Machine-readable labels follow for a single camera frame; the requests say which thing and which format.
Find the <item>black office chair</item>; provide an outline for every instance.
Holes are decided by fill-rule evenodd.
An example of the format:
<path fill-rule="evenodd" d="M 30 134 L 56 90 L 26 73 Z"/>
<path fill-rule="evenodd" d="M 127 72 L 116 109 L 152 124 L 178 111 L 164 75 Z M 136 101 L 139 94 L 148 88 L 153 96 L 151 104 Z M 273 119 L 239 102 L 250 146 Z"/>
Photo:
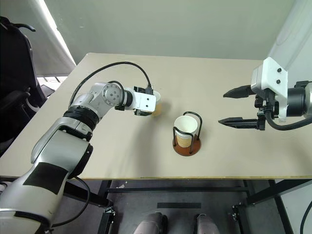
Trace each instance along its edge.
<path fill-rule="evenodd" d="M 31 45 L 20 27 L 0 17 L 0 156 L 47 100 L 35 73 Z"/>

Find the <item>black wire cup holder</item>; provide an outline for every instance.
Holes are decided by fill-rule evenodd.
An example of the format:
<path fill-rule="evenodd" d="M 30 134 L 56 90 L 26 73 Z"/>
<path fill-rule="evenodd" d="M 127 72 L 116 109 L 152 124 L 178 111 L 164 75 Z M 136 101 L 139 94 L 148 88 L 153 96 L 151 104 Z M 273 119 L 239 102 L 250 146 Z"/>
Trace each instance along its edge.
<path fill-rule="evenodd" d="M 173 133 L 174 133 L 174 139 L 173 139 L 173 148 L 174 150 L 182 155 L 182 156 L 192 156 L 194 154 L 196 154 L 199 149 L 200 149 L 200 146 L 201 146 L 201 142 L 200 142 L 200 139 L 199 139 L 199 135 L 200 135 L 200 131 L 201 131 L 201 126 L 203 124 L 203 120 L 202 118 L 200 117 L 199 114 L 195 113 L 195 112 L 192 112 L 192 111 L 186 111 L 183 113 L 183 115 L 186 115 L 186 114 L 192 114 L 192 115 L 195 115 L 199 118 L 199 121 L 200 121 L 200 125 L 199 125 L 199 129 L 198 129 L 198 135 L 196 134 L 191 134 L 191 133 L 186 133 L 186 132 L 183 132 L 181 130 L 179 130 L 177 127 L 173 127 Z M 185 135 L 189 135 L 191 136 L 191 145 L 189 147 L 181 147 L 179 146 L 179 144 L 177 143 L 177 139 L 176 139 L 176 131 L 181 133 L 181 134 L 185 134 Z"/>

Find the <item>round wooden base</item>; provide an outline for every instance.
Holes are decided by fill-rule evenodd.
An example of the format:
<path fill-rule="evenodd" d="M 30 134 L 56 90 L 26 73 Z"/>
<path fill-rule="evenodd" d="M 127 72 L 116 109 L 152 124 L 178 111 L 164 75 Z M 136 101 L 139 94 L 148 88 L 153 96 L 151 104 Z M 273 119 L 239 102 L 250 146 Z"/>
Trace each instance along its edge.
<path fill-rule="evenodd" d="M 179 155 L 182 155 L 182 156 L 192 156 L 194 154 L 196 154 L 199 149 L 200 149 L 200 146 L 201 146 L 201 143 L 200 143 L 200 139 L 197 140 L 197 135 L 194 136 L 194 143 L 193 143 L 193 151 L 192 153 L 190 154 L 190 146 L 189 147 L 181 147 L 179 146 L 179 144 L 177 143 L 177 140 L 176 140 L 176 136 L 175 136 L 175 142 L 176 142 L 176 146 L 174 146 L 174 140 L 172 140 L 172 146 L 174 147 L 174 150 L 179 154 Z"/>

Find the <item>metal table frame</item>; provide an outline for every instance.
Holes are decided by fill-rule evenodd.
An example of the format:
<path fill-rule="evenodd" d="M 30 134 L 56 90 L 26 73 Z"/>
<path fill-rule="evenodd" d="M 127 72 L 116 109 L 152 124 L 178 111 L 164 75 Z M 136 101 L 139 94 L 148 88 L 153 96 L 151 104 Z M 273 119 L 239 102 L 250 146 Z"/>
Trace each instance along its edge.
<path fill-rule="evenodd" d="M 1 177 L 0 181 L 14 181 L 16 178 Z M 289 222 L 281 195 L 312 184 L 312 179 L 285 179 L 275 183 L 274 180 L 268 180 L 269 187 L 255 192 L 252 180 L 243 180 L 243 187 L 157 187 L 157 188 L 111 188 L 112 180 L 103 180 L 98 194 L 91 193 L 90 204 L 104 207 L 98 234 L 108 234 L 110 226 L 114 221 L 115 212 L 113 211 L 112 202 L 107 199 L 109 193 L 132 193 L 145 191 L 165 191 L 165 192 L 234 192 L 246 193 L 244 202 L 233 205 L 233 217 L 239 223 L 241 234 L 251 234 L 246 214 L 246 208 L 268 199 L 275 200 L 285 234 L 293 234 L 292 226 Z M 66 182 L 64 195 L 76 200 L 85 201 L 87 191 L 70 182 Z"/>

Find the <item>beige tabletop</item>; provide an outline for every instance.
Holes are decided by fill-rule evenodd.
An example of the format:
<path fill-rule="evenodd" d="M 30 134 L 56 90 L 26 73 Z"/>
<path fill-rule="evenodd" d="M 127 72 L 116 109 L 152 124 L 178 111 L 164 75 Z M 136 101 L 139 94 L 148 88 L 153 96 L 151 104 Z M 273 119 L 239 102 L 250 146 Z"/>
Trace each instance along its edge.
<path fill-rule="evenodd" d="M 21 176 L 30 167 L 33 146 L 66 111 L 76 86 L 97 68 L 116 61 L 139 64 L 161 93 L 162 114 L 138 117 L 132 111 L 110 110 L 94 130 L 92 156 L 82 178 L 289 178 L 312 177 L 312 125 L 293 131 L 234 129 L 218 120 L 255 118 L 254 96 L 222 95 L 251 82 L 259 60 L 176 58 L 89 53 L 0 158 L 0 175 Z M 96 74 L 95 82 L 118 80 L 124 87 L 146 86 L 144 75 L 130 65 Z M 172 147 L 173 123 L 185 111 L 202 116 L 202 147 L 194 156 Z"/>

